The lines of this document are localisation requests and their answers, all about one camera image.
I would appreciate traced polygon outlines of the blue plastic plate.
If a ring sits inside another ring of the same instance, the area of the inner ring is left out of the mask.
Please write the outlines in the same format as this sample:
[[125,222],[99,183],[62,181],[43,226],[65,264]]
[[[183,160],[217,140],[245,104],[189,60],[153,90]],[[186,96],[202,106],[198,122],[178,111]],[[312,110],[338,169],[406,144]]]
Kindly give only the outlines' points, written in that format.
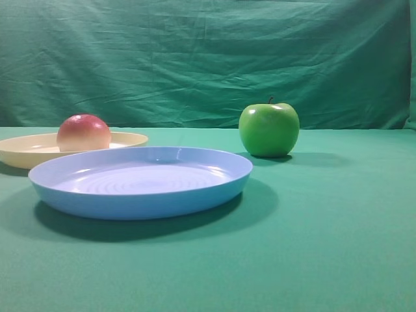
[[189,215],[229,202],[253,164],[215,149],[155,146],[103,149],[35,166],[29,179],[40,199],[69,215],[151,220]]

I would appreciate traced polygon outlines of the green table cloth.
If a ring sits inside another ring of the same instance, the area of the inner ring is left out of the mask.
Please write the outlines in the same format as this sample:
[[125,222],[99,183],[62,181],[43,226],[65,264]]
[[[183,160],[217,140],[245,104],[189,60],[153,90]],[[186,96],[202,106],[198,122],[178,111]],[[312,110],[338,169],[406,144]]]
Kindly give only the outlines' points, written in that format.
[[303,130],[200,214],[106,222],[1,167],[2,311],[414,311],[415,131]]

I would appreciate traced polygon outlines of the green apple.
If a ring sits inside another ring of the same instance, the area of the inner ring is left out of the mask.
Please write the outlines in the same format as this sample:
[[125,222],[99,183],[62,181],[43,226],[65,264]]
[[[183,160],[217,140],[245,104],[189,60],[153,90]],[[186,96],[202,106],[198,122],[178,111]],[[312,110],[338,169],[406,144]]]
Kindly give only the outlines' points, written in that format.
[[288,103],[248,105],[239,117],[239,135],[246,151],[259,158],[287,156],[294,148],[300,132],[300,119]]

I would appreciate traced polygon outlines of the green backdrop cloth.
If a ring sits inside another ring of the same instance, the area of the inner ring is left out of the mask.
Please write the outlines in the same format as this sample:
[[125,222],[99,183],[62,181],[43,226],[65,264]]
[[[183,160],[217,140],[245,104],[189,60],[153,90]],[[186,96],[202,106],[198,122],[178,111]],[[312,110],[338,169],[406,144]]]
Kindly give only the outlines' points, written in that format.
[[414,1],[2,1],[1,125],[415,127]]

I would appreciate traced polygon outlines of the yellow plastic plate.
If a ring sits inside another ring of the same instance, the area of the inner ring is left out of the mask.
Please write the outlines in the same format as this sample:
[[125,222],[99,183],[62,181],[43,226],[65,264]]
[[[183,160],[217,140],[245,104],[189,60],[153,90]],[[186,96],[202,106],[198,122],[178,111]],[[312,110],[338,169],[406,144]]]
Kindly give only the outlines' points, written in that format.
[[[17,136],[1,141],[1,162],[22,169],[35,166],[58,157],[77,153],[61,152],[56,143],[56,133]],[[110,149],[146,146],[149,138],[140,133],[112,132]]]

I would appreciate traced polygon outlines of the red and yellow bread bun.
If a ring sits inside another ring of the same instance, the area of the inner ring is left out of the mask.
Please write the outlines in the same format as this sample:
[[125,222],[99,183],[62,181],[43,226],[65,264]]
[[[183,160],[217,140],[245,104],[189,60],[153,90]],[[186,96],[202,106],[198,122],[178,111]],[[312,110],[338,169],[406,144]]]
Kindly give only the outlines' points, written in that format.
[[76,114],[59,127],[57,146],[61,152],[107,149],[111,138],[111,130],[101,118],[92,114]]

